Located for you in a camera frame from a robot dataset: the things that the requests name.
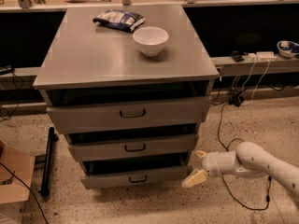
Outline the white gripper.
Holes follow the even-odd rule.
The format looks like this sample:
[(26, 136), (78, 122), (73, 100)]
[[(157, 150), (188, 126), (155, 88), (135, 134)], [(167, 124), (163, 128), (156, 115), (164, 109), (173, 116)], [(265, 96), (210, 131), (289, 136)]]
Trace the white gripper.
[(194, 169), (191, 174), (182, 182), (181, 186), (189, 189), (207, 180), (208, 176), (220, 177), (224, 175), (234, 175), (241, 166), (234, 151), (209, 152), (195, 150), (198, 159), (202, 159), (203, 169)]

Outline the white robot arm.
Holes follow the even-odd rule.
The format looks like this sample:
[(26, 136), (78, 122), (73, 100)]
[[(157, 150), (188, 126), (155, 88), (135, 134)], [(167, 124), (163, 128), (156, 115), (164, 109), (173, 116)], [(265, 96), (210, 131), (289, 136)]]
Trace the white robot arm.
[(282, 161), (252, 142), (240, 143), (236, 150), (208, 152), (195, 150), (200, 165), (195, 166), (181, 186), (189, 189), (205, 182), (209, 177), (235, 175), (260, 178), (269, 175), (283, 188), (299, 197), (299, 168)]

